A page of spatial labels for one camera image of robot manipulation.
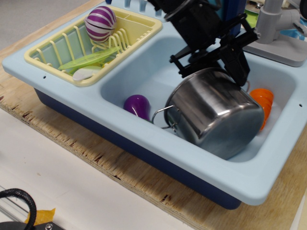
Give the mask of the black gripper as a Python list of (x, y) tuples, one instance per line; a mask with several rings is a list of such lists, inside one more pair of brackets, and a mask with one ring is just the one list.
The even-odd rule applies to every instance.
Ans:
[(187, 46), (170, 56), (170, 63), (178, 68), (185, 78), (201, 69), (201, 62), (221, 60), (230, 77), (239, 86), (244, 86), (250, 68), (243, 47), (258, 39), (255, 29), (246, 21), (246, 14), (222, 21), (217, 14), (220, 1), (207, 0), (152, 0), (156, 11), (165, 13)]

